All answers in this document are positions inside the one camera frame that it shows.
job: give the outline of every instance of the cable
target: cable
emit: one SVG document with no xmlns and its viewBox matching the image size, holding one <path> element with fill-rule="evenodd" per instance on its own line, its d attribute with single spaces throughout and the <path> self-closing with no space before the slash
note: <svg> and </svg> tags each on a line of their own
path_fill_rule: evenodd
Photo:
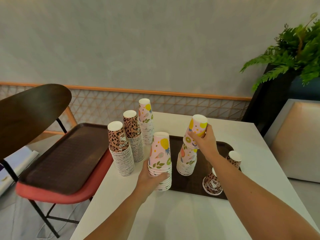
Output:
<svg viewBox="0 0 320 240">
<path fill-rule="evenodd" d="M 74 213 L 75 209 L 77 209 L 78 205 L 80 205 L 80 204 L 81 204 L 81 203 L 78 203 L 78 204 L 75 206 L 75 208 L 71 211 L 71 213 L 70 213 L 69 216 L 68 216 L 68 220 L 70 219 L 70 216 Z M 61 231 L 62 228 L 64 228 L 64 226 L 65 226 L 66 224 L 67 224 L 67 222 L 64 223 L 64 225 L 57 231 L 57 233 L 59 233 L 59 231 Z M 38 239 L 38 240 L 49 240 L 49 239 L 51 239 L 51 238 L 54 237 L 54 234 L 53 234 L 52 232 L 49 233 L 49 235 L 48 235 L 47 238 L 39 238 L 39 237 L 38 237 L 39 233 L 41 232 L 42 228 L 43 228 L 45 225 L 46 225 L 46 224 L 44 223 L 44 224 L 42 225 L 42 227 L 40 228 L 40 230 L 38 231 L 37 236 L 36 236 L 36 239 Z"/>
</svg>

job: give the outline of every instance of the red chair seat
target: red chair seat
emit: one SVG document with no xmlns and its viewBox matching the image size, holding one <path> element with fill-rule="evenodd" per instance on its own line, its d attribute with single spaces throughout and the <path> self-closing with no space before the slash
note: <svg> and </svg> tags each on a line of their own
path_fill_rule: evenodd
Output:
<svg viewBox="0 0 320 240">
<path fill-rule="evenodd" d="M 49 190 L 25 185 L 20 182 L 17 183 L 16 193 L 17 195 L 26 199 L 48 203 L 68 205 L 83 202 L 88 200 L 96 193 L 112 162 L 112 155 L 110 151 L 107 150 L 103 157 L 100 159 L 98 165 L 92 171 L 86 183 L 79 191 L 71 195 L 55 193 Z"/>
</svg>

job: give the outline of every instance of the dark wooden tray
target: dark wooden tray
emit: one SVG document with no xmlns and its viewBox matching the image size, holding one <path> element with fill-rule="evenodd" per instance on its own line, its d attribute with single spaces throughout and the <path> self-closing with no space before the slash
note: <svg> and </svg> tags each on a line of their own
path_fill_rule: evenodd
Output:
<svg viewBox="0 0 320 240">
<path fill-rule="evenodd" d="M 206 160 L 206 158 L 200 150 L 198 150 L 197 163 L 195 165 L 193 174 L 191 174 L 190 176 L 182 176 L 180 173 L 178 173 L 177 159 L 183 144 L 182 138 L 183 137 L 180 136 L 170 136 L 170 150 L 172 162 L 172 185 L 170 190 L 227 200 L 224 191 L 222 191 L 221 194 L 216 196 L 208 194 L 203 189 L 202 181 L 204 177 L 206 177 L 210 173 L 212 166 Z M 233 151 L 232 146 L 222 141 L 217 141 L 217 147 L 220 155 L 223 157 L 226 157 L 230 151 Z"/>
<path fill-rule="evenodd" d="M 71 195 L 81 189 L 108 147 L 107 126 L 78 124 L 24 170 L 19 181 Z"/>
</svg>

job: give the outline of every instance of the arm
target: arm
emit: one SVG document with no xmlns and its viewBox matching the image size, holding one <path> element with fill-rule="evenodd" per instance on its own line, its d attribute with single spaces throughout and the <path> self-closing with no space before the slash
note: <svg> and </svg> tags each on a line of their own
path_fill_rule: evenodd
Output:
<svg viewBox="0 0 320 240">
<path fill-rule="evenodd" d="M 146 201 L 159 183 L 168 177 L 168 173 L 162 173 L 157 177 L 152 177 L 148 170 L 148 160 L 144 161 L 138 177 L 137 186 L 132 194 L 84 240 L 127 239 L 140 206 Z"/>
<path fill-rule="evenodd" d="M 204 138 L 193 132 L 189 135 L 214 168 L 232 208 L 252 239 L 320 239 L 318 232 L 295 210 L 219 155 L 211 125 L 207 126 Z"/>
</svg>

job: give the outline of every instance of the concrete wall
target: concrete wall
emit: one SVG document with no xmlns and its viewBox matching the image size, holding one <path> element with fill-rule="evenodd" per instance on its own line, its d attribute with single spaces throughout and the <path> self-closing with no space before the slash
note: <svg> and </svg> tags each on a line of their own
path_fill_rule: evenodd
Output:
<svg viewBox="0 0 320 240">
<path fill-rule="evenodd" d="M 251 96 L 320 0 L 0 0 L 0 81 Z"/>
</svg>

